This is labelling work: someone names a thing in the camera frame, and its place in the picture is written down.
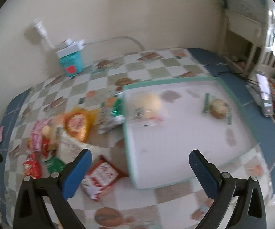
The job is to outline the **large red snack bag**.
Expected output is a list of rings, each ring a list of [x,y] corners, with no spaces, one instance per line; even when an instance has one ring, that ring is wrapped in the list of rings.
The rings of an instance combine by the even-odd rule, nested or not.
[[[23,173],[25,176],[30,176],[32,179],[40,179],[42,170],[35,153],[29,155],[23,163]]]

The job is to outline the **pink snack bag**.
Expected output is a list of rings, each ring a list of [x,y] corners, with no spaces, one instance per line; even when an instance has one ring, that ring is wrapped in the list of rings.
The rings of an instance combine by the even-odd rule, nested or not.
[[[42,129],[48,124],[48,119],[37,120],[34,124],[28,142],[27,142],[27,153],[39,152],[42,144]]]

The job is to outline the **green snack packet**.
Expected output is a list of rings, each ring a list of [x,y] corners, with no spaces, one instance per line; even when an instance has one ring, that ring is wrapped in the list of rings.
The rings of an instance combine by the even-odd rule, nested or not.
[[[56,156],[51,156],[49,159],[44,161],[44,165],[47,168],[48,173],[51,175],[54,172],[60,173],[64,168],[65,164],[58,159]]]

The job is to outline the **small red candy packet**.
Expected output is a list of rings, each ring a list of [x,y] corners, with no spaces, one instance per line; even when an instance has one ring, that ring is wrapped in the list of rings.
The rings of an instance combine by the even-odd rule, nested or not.
[[[50,142],[50,140],[48,138],[42,138],[41,154],[45,158],[47,158],[49,155],[49,142]]]

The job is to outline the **small cream round bun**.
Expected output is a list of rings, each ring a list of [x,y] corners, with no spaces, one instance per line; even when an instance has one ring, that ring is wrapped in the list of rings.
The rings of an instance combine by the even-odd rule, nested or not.
[[[49,138],[51,134],[51,126],[45,125],[41,130],[41,134],[44,138]]]

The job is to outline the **white pastry packet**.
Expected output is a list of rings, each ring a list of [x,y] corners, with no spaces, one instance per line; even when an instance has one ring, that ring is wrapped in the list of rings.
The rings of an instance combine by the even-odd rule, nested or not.
[[[92,162],[99,158],[101,148],[88,143],[81,143],[77,139],[71,137],[66,132],[60,136],[60,144],[57,150],[57,157],[64,164],[73,162],[83,149],[88,149],[92,154]]]

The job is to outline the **orange striped bread packet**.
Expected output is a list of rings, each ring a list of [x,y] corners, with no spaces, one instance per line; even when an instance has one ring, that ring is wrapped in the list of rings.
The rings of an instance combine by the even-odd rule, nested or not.
[[[60,138],[64,130],[66,113],[60,113],[49,122],[50,137],[48,150],[56,150],[60,145]]]

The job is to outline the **dark red snack packet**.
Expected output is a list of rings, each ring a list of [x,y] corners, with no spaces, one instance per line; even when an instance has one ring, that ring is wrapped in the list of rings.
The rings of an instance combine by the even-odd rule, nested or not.
[[[87,196],[98,202],[103,193],[121,178],[129,175],[115,167],[103,155],[86,172],[81,186]]]

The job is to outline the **yellow soft bread packet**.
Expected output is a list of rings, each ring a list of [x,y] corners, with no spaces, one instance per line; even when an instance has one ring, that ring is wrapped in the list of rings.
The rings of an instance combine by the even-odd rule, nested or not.
[[[97,110],[75,109],[70,111],[65,115],[64,129],[71,137],[81,143],[86,143],[97,114]]]

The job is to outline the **green edged rice cracker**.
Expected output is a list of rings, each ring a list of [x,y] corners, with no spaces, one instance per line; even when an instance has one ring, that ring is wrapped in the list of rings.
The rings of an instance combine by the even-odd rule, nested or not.
[[[210,93],[205,93],[202,113],[209,113],[216,119],[226,120],[229,126],[232,124],[232,109],[229,104],[220,98],[210,95]]]

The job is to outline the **white green cracker packet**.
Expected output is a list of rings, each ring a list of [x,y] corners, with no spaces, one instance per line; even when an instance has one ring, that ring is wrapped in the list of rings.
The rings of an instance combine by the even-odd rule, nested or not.
[[[111,96],[101,103],[98,133],[104,134],[125,121],[120,95]]]

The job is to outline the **clear round bun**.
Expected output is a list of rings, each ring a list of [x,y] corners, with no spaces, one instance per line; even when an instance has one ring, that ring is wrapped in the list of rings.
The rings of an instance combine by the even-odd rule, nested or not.
[[[138,92],[127,101],[129,122],[139,126],[155,126],[170,118],[168,109],[158,93]]]

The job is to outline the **teal toy box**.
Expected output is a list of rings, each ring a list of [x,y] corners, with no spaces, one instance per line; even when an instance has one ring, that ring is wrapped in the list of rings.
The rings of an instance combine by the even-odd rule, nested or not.
[[[83,71],[84,64],[80,51],[71,53],[59,59],[62,69],[66,76],[75,76]]]

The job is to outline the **smartphone on stand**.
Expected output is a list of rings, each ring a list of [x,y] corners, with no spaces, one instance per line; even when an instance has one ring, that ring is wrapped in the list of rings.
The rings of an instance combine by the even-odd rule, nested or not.
[[[255,71],[259,92],[260,92],[260,106],[265,117],[273,115],[272,95],[268,78],[264,72]]]

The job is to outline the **white power strip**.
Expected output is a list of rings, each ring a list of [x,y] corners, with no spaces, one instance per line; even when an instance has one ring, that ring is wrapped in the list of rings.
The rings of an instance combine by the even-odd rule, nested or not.
[[[83,39],[73,41],[69,38],[57,46],[57,56],[62,58],[77,51],[81,51],[84,48],[84,44],[85,40]]]

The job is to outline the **white shelf unit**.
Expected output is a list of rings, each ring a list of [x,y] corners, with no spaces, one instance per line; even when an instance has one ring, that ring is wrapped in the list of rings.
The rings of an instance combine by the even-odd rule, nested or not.
[[[251,77],[255,71],[275,74],[275,2],[220,0],[223,26],[218,53],[235,71]]]

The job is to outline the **white wall plug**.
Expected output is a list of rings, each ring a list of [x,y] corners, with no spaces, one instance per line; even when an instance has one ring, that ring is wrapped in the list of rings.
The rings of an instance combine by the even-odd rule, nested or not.
[[[45,28],[44,24],[42,21],[34,21],[34,25],[33,28],[36,30],[36,32],[40,35],[40,37],[42,39],[44,39],[47,43],[47,45],[55,50],[56,47],[52,44],[52,42],[49,39],[48,33],[47,33],[47,29]]]

